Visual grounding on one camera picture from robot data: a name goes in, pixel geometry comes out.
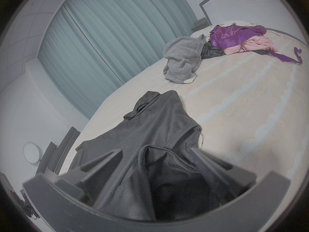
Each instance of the round mirror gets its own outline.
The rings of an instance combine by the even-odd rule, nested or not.
[[[40,160],[40,150],[35,143],[27,142],[23,147],[23,154],[30,164],[36,164]]]

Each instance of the pile of clothes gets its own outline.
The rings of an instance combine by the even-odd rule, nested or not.
[[[176,83],[191,83],[195,79],[195,72],[202,58],[213,58],[239,52],[253,51],[260,55],[272,55],[283,62],[302,64],[298,55],[301,49],[294,47],[298,61],[276,53],[278,49],[272,41],[264,36],[266,28],[258,25],[243,27],[232,24],[227,27],[220,25],[210,32],[210,40],[206,42],[204,35],[197,39],[193,37],[178,37],[168,42],[163,50],[164,58],[168,62],[163,70],[166,80]]]

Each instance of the purple fabric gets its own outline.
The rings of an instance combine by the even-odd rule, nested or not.
[[[302,64],[303,63],[303,60],[302,58],[298,55],[298,53],[302,53],[302,50],[301,49],[297,49],[296,47],[294,47],[294,53],[295,53],[295,56],[297,57],[298,61],[288,57],[288,56],[285,56],[285,55],[282,55],[282,54],[278,54],[278,53],[275,53],[275,52],[271,52],[271,51],[268,51],[266,50],[269,54],[273,55],[274,57],[284,61],[284,62],[291,62],[291,63],[296,63],[296,64]]]
[[[266,28],[260,25],[254,27],[242,27],[236,24],[227,27],[216,25],[210,32],[210,38],[212,45],[223,50],[239,45],[253,36],[264,35],[265,33]]]

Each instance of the curtain fold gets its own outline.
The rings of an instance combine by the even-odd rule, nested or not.
[[[39,60],[64,96],[91,118],[113,91],[163,57],[170,40],[191,35],[185,0],[67,0]]]

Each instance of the gray garment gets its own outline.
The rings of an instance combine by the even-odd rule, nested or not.
[[[190,74],[201,64],[204,44],[206,44],[206,38],[203,34],[197,39],[185,36],[168,42],[163,50],[164,58],[168,59],[163,69],[165,79],[175,83],[184,83],[185,80],[190,79]]]
[[[77,147],[70,169],[121,149],[95,209],[142,221],[191,218],[209,208],[209,187],[187,150],[200,133],[176,91],[148,91],[115,128]]]

